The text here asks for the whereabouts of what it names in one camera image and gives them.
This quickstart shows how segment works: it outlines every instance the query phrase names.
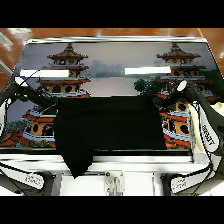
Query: wooden floor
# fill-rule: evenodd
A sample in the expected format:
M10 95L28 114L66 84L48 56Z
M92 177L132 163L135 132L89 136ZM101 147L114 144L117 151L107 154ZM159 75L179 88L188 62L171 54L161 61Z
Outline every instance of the wooden floor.
M13 70L23 50L24 42L34 38L71 36L194 36L205 37L224 74L224 28L31 28L19 33L13 28L0 28L11 46L0 44L0 59ZM0 88L7 76L0 72Z

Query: black cloth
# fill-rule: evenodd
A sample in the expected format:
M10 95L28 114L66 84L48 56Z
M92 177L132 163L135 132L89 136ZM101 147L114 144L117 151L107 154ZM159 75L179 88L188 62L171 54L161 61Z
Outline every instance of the black cloth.
M56 150L73 177L92 164L93 150L166 150L159 110L147 96L59 99Z

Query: pagoda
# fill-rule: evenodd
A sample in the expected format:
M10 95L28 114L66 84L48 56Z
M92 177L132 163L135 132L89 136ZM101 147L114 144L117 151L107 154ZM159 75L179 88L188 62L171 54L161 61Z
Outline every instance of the pagoda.
M80 63L87 55L78 54L69 43L63 52L49 55L47 58L53 60L52 64L44 66L44 70L69 70L69 77L40 78L39 90L54 97L88 98L90 93L81 88L81 85L90 82L90 79L81 75L81 71L88 69ZM30 146L30 147L55 147L53 121L56 114L38 112L34 107L23 115L23 119L30 121L29 125L17 132L8 133L0 146Z
M206 69L204 65L199 65L194 62L195 58L201 57L199 54L192 54L183 51L177 43L172 43L169 52L164 54L157 54L157 58L164 60L161 66L169 66L171 73L162 75L158 82L163 82L164 87L157 96L166 98L175 89L175 84L179 84L182 80L190 79L196 83L201 89L205 97L210 101L217 99L217 96L209 90L208 84L211 80L206 80L203 75L203 70ZM191 148L192 139L188 130L188 117L187 112L188 103L186 99L180 99L172 106L172 112L160 113L162 117L162 127L164 138L166 140L167 148Z

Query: monitor screen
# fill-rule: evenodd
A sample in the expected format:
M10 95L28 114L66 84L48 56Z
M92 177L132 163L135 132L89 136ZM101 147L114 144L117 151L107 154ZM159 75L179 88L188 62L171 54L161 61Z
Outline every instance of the monitor screen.
M224 99L223 80L207 43L27 44L14 76L26 79L35 70L45 72L37 72L27 83L55 97L142 95L165 98L178 83L190 79L211 104ZM56 70L66 70L67 75L54 73ZM7 110L0 147L54 148L55 116L40 113L37 105L30 101L15 101ZM191 149L193 137L186 99L180 99L169 111L161 109L160 116L166 148Z

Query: cloudy sky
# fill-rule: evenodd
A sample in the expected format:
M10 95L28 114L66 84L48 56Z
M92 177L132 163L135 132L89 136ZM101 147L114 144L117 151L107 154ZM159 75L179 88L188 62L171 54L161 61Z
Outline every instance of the cloudy sky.
M47 56L62 52L66 43L54 44L28 44L19 59L15 69L15 74L19 75L21 69L38 70L43 66L52 63ZM102 64L117 65L123 68L138 68L154 66L162 59L158 59L156 54L163 54L170 51L171 43L164 42L139 42L139 43L74 43L73 48L77 53L87 54L89 58L82 60L91 69L92 62L99 60ZM189 53L198 53L200 58L194 61L205 65L209 70L216 69L216 64L208 51L205 43L180 43L179 47ZM29 80L29 84L36 88L36 78ZM82 88L88 90L92 97L97 96L119 96L138 95L133 89L136 78L97 78L86 83ZM16 101L8 110L8 121L17 120L30 108L31 102L22 103Z

